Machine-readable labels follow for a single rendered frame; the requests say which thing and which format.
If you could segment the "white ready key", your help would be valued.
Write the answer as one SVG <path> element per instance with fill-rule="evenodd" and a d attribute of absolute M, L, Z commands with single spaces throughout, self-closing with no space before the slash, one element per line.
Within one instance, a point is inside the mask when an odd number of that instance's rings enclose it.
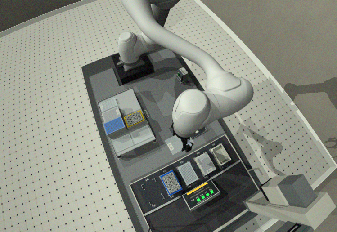
<path fill-rule="evenodd" d="M 183 83 L 185 81 L 187 81 L 188 79 L 188 72 L 186 71 L 186 69 L 184 67 L 180 68 L 177 70 L 177 79 L 180 83 Z"/>

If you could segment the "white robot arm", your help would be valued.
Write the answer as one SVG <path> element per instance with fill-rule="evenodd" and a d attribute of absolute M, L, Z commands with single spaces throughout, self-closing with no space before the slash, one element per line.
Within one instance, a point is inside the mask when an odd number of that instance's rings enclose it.
<path fill-rule="evenodd" d="M 142 33 L 124 32 L 119 36 L 117 67 L 123 66 L 128 72 L 142 66 L 142 54 L 162 47 L 201 67 L 207 76 L 206 91 L 184 91 L 172 112 L 174 131 L 188 138 L 206 125 L 240 111 L 250 103 L 254 91 L 248 80 L 225 71 L 210 54 L 164 28 L 170 9 L 179 1 L 121 0 Z"/>

